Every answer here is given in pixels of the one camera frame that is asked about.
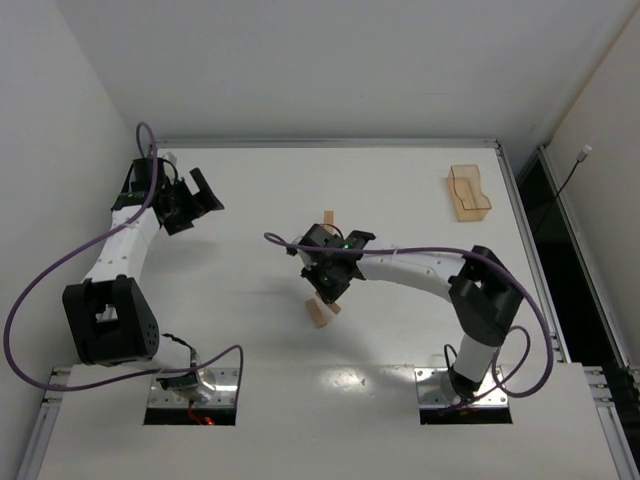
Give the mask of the amber transparent plastic box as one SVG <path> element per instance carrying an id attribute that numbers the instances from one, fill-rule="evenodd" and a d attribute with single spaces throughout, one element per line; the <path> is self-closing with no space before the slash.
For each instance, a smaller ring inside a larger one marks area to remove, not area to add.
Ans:
<path id="1" fill-rule="evenodd" d="M 452 165 L 447 186 L 458 222 L 482 221 L 492 209 L 482 191 L 481 173 L 476 164 Z"/>

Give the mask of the wood block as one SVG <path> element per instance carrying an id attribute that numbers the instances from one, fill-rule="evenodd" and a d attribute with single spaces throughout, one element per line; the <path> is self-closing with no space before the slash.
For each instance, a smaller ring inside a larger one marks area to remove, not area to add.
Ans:
<path id="1" fill-rule="evenodd" d="M 323 214 L 323 225 L 329 229 L 334 229 L 334 212 L 332 210 L 325 210 Z"/>
<path id="2" fill-rule="evenodd" d="M 334 315 L 339 315 L 341 307 L 337 303 L 328 304 L 327 307 Z"/>
<path id="3" fill-rule="evenodd" d="M 313 325 L 317 329 L 324 328 L 328 322 L 323 314 L 321 307 L 315 299 L 309 299 L 305 302 L 306 310 L 311 318 Z"/>

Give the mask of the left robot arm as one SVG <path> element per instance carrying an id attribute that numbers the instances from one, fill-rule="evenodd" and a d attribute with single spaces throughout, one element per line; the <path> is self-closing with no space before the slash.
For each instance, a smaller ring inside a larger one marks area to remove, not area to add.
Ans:
<path id="1" fill-rule="evenodd" d="M 111 208 L 117 233 L 105 241 L 82 282 L 65 288 L 62 302 L 82 363 L 155 369 L 164 389 L 190 395 L 202 386 L 192 369 L 196 351 L 174 335 L 161 333 L 139 280 L 158 232 L 180 233 L 192 228 L 194 220 L 224 206 L 200 169 L 190 172 L 198 188 L 191 192 L 184 179 L 167 177 L 168 164 L 160 160 L 158 179 L 153 182 L 150 160 L 133 161 Z M 156 188 L 153 199 L 145 207 L 152 185 Z"/>

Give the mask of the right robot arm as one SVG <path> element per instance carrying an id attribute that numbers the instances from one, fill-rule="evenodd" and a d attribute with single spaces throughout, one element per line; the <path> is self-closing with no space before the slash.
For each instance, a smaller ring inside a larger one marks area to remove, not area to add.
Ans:
<path id="1" fill-rule="evenodd" d="M 301 257 L 301 276 L 325 304 L 338 300 L 353 279 L 391 282 L 451 303 L 464 335 L 448 378 L 454 394 L 464 400 L 480 389 L 523 299 L 513 285 L 474 258 L 401 253 L 365 231 L 342 238 L 314 224 L 287 254 Z"/>

